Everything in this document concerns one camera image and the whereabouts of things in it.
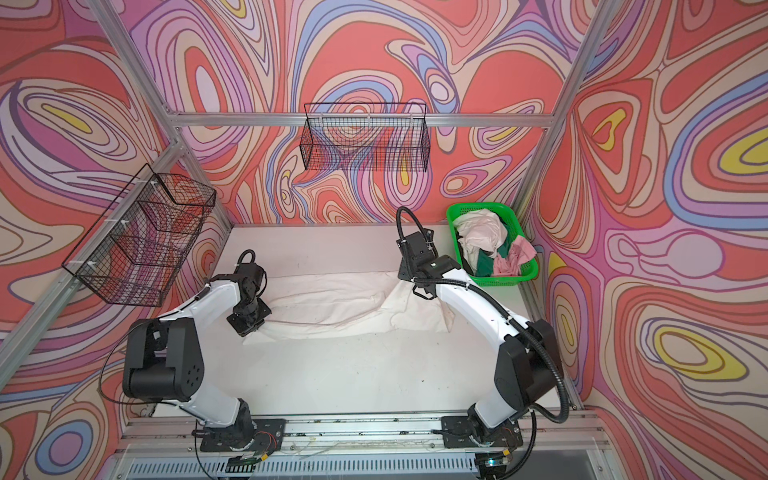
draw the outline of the white cloth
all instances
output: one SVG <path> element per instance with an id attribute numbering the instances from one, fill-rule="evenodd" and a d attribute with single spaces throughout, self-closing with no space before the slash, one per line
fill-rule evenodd
<path id="1" fill-rule="evenodd" d="M 462 236 L 458 242 L 464 249 L 464 258 L 475 272 L 478 269 L 480 249 L 490 252 L 491 258 L 496 258 L 496 249 L 507 240 L 504 224 L 497 214 L 487 208 L 461 215 L 453 220 L 453 227 Z"/>
<path id="2" fill-rule="evenodd" d="M 269 278 L 262 295 L 272 309 L 243 344 L 383 333 L 450 332 L 453 312 L 411 293 L 397 272 L 327 273 Z"/>

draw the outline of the green plastic laundry basket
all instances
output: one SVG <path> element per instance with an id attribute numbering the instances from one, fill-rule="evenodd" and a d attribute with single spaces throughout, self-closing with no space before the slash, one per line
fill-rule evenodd
<path id="1" fill-rule="evenodd" d="M 513 212 L 511 208 L 507 207 L 504 204 L 497 204 L 493 202 L 481 202 L 477 204 L 451 205 L 450 207 L 448 207 L 448 211 L 445 213 L 445 215 L 447 216 L 448 223 L 451 226 L 451 235 L 453 236 L 453 246 L 456 248 L 456 259 L 462 265 L 462 268 L 465 268 L 465 265 L 464 265 L 464 261 L 462 260 L 462 251 L 459 248 L 459 244 L 458 244 L 458 238 L 457 238 L 458 234 L 456 233 L 456 228 L 453 226 L 453 222 L 463 214 L 466 214 L 468 212 L 473 212 L 475 210 L 482 210 L 483 208 L 487 208 L 494 214 L 497 214 L 498 217 L 502 220 L 502 222 L 510 226 L 511 229 L 517 235 L 522 235 L 523 237 L 525 236 L 525 234 L 523 233 L 523 229 L 520 227 L 520 223 L 518 222 L 518 218 L 515 216 L 515 212 Z M 520 273 L 522 273 L 521 276 L 472 276 L 470 275 L 470 277 L 479 286 L 517 285 L 520 282 L 531 280 L 538 275 L 538 263 L 536 263 L 536 259 L 534 258 L 532 260 L 529 260 L 528 262 L 523 263 L 520 266 Z"/>

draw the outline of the pink garment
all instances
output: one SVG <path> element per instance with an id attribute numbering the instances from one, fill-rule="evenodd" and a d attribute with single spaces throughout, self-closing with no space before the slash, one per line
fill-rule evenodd
<path id="1" fill-rule="evenodd" d="M 520 266 L 536 257 L 536 249 L 525 237 L 518 235 L 509 246 L 509 255 L 497 255 L 493 260 L 492 276 L 520 276 Z"/>

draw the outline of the dark green fabric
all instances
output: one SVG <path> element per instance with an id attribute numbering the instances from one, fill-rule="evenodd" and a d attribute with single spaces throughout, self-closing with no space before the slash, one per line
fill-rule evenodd
<path id="1" fill-rule="evenodd" d="M 502 258 L 507 258 L 509 255 L 509 247 L 512 245 L 512 241 L 517 237 L 515 231 L 506 223 L 502 223 L 504 228 L 507 229 L 507 240 L 496 250 Z M 491 276 L 493 275 L 493 259 L 490 257 L 490 253 L 485 250 L 480 250 L 478 255 L 478 267 L 475 269 L 475 276 Z"/>

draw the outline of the wire mesh basket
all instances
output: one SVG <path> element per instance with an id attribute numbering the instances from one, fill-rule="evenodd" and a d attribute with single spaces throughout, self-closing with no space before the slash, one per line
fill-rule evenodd
<path id="1" fill-rule="evenodd" d="M 305 170 L 427 171 L 424 103 L 304 104 Z"/>
<path id="2" fill-rule="evenodd" d="M 106 303 L 161 306 L 215 202 L 207 185 L 153 172 L 82 265 L 74 272 L 67 268 L 90 230 L 61 266 Z"/>

